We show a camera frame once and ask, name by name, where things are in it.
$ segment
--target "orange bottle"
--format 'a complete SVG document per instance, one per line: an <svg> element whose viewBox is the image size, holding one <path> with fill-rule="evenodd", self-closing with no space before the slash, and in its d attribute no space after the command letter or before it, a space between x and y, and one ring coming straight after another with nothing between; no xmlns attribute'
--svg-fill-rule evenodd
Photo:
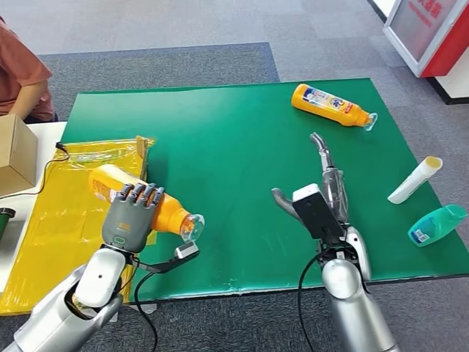
<svg viewBox="0 0 469 352"><path fill-rule="evenodd" d="M340 123L343 126L360 126L371 131L378 114L363 110L360 106L322 90L300 84L292 96L292 105Z"/></svg>
<svg viewBox="0 0 469 352"><path fill-rule="evenodd" d="M91 192L98 198L112 202L126 183L148 183L129 175L118 166L107 164L93 169L88 178ZM182 208L177 199L164 193L152 223L158 232L172 232L181 235L185 242L195 241L204 230L204 216L190 214Z"/></svg>

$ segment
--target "robotic arm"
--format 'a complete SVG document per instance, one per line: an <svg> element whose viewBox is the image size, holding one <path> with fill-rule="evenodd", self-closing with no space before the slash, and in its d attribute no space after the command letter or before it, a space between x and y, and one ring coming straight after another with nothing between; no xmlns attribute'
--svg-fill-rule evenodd
<svg viewBox="0 0 469 352"><path fill-rule="evenodd" d="M127 265L164 274L197 257L198 247L189 242L177 247L173 258L164 263L148 265L136 258L145 247L164 191L155 184L124 186L103 226L104 244L87 265L75 269L34 307L4 352L78 351L122 304L121 275ZM80 306L90 307L97 315L86 316Z"/></svg>
<svg viewBox="0 0 469 352"><path fill-rule="evenodd" d="M347 351L400 352L366 289L365 283L371 280L371 267L362 236L348 224L342 172L334 166L322 137L313 133L310 139L320 156L323 196L313 183L293 192L293 200L274 188L274 199L318 240L323 282L331 297L334 318Z"/></svg>

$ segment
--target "green mat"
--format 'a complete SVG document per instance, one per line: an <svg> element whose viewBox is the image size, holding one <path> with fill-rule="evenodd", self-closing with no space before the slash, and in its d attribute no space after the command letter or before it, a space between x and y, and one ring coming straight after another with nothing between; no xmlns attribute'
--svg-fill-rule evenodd
<svg viewBox="0 0 469 352"><path fill-rule="evenodd" d="M456 232L421 249L407 237L414 222L440 207L428 183L401 205L387 201L417 163L369 79L308 83L377 112L379 121L367 133L296 110L290 99L296 83L85 93L77 97L63 142L155 138L149 180L205 217L201 255L149 280L140 291L144 300L297 286L316 243L275 205L271 189L291 195L320 183L319 155L308 138L314 131L344 171L350 221L366 241L372 280L469 273ZM140 258L166 260L180 244L159 234ZM305 286L319 285L319 268L311 268Z"/></svg>

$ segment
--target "white table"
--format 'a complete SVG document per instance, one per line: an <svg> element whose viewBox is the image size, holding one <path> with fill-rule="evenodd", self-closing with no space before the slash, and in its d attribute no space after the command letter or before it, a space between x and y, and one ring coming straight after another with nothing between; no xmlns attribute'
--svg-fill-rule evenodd
<svg viewBox="0 0 469 352"><path fill-rule="evenodd" d="M60 141L66 124L66 122L50 122L28 125L38 137L36 185L18 193L34 193L39 190L45 164L54 157L56 151L55 143ZM18 196L0 200L0 208L16 210L15 217L8 221L5 232L0 240L0 295L3 293L11 273L37 197Z"/></svg>

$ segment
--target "black wire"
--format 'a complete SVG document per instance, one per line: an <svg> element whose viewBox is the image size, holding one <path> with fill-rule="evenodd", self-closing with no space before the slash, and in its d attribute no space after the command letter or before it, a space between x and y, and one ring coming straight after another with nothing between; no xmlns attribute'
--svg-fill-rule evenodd
<svg viewBox="0 0 469 352"><path fill-rule="evenodd" d="M7 199L7 198L11 198L11 197L17 197L17 196L36 196L41 192L42 192L42 190L44 190L44 187L45 186L45 173L47 170L47 167L51 164L51 163L54 163L54 162L58 162L58 161L67 161L69 159L70 159L70 154L69 154L67 151L64 150L64 149L61 149L62 151L65 152L67 156L66 158L62 158L62 159L53 159L53 160L50 160L48 161L44 168L44 176L42 177L42 181L41 182L41 188L37 191L37 192L34 192L34 193L17 193L17 194L8 194L7 196L2 196L0 197L0 199Z"/></svg>
<svg viewBox="0 0 469 352"><path fill-rule="evenodd" d="M136 268L138 268L138 266L140 264L140 261L138 260L137 258L134 258L134 260L136 262L137 262ZM122 291L124 288L125 288L127 285L130 284L132 279L133 279L133 276L135 276L135 273L136 272L136 268L135 268L133 270L133 273L132 273L132 275L130 277L130 279L128 279L124 286L121 287L121 290L119 290L119 292Z"/></svg>
<svg viewBox="0 0 469 352"><path fill-rule="evenodd" d="M136 309L138 309L140 315L142 315L143 319L145 319L150 326L150 329L152 329L152 332L155 336L155 343L153 344L153 348L152 349L152 352L155 352L157 350L157 345L158 344L158 334L157 333L157 330L155 327L155 325L153 325L153 322L150 320L150 318L146 312L143 312L140 301L138 300L138 291L140 289L140 287L142 287L142 285L143 285L146 280L150 279L153 275L155 275L155 273L149 273L146 276L145 276L143 279L141 279L136 285L136 287L135 287L134 296L135 296L135 302L136 303Z"/></svg>
<svg viewBox="0 0 469 352"><path fill-rule="evenodd" d="M300 319L300 325L302 326L302 329L303 330L303 334L305 334L305 337L306 338L306 341L309 345L309 348L311 348L311 352L314 352L314 349L312 347L312 344L311 343L311 340L309 340L308 332L306 332L306 329L305 328L305 322L303 321L303 313L302 312L302 289L303 287L303 280L305 280L305 276L306 275L306 273L308 273L308 271L309 270L309 268L311 268L311 265L313 265L314 262L316 262L318 258L320 258L323 254L323 253L316 254L311 260L310 260L308 264L306 264L305 269L303 269L302 276L300 276L299 282L298 283L298 317Z"/></svg>

